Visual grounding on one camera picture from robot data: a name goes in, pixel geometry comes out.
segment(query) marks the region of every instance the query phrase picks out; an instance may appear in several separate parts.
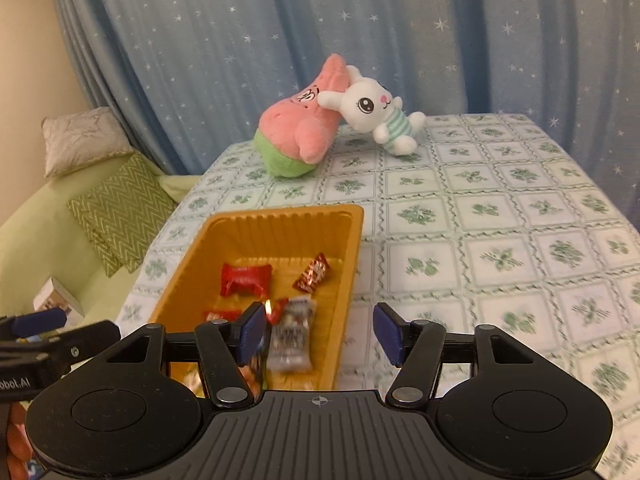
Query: floral bedsheet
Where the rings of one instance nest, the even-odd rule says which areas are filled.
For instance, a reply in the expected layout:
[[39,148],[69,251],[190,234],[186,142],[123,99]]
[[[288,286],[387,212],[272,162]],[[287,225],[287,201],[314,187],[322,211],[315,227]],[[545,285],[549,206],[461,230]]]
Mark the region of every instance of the floral bedsheet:
[[[268,177],[251,142],[230,146],[148,251],[117,323],[143,324],[202,223],[229,210],[353,202],[365,211],[337,386],[385,393],[396,374],[372,306],[451,332],[491,323],[599,393],[615,420],[600,463],[640,472],[640,237],[580,167],[516,114],[434,116],[413,155],[342,127],[322,165]],[[444,392],[465,378],[447,366]]]

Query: metal screw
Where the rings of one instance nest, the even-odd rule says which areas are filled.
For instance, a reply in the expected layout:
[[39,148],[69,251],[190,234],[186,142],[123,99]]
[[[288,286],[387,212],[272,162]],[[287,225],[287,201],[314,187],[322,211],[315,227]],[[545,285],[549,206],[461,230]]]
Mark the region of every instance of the metal screw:
[[404,386],[394,390],[391,396],[398,402],[417,402],[422,398],[422,391],[418,388],[411,388],[410,386]]
[[236,388],[235,386],[228,386],[218,390],[216,397],[222,402],[228,402],[229,404],[235,404],[236,402],[242,402],[249,394],[242,388]]

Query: star pattern curtain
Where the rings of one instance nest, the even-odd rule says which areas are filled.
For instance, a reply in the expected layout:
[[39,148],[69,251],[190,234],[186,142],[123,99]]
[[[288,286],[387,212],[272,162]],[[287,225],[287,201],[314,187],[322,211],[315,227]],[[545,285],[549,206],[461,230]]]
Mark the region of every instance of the star pattern curtain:
[[519,112],[640,224],[640,0],[56,0],[136,147],[201,173],[342,54],[428,114]]

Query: pink plush toy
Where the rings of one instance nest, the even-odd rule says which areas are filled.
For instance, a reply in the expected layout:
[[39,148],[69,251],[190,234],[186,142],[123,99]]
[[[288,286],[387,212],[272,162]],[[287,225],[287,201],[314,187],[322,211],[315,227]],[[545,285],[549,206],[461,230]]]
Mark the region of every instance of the pink plush toy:
[[340,113],[321,108],[318,94],[344,92],[349,73],[341,56],[331,54],[302,92],[267,108],[255,131],[254,144],[267,170],[294,178],[316,168],[338,131]]

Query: green zigzag pillow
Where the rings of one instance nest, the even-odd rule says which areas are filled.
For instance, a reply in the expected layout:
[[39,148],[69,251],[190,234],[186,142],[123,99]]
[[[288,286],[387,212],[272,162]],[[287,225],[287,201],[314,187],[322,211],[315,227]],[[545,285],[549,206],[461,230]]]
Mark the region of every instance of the green zigzag pillow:
[[137,153],[81,199],[85,218],[129,272],[142,264],[176,206]]
[[113,254],[113,251],[111,251],[111,248],[102,235],[91,226],[86,216],[87,209],[84,205],[84,197],[72,198],[66,203],[66,206],[80,224],[84,234],[89,238],[91,247],[94,248],[94,251],[102,261],[102,268],[105,274],[110,278],[122,266],[122,262]]

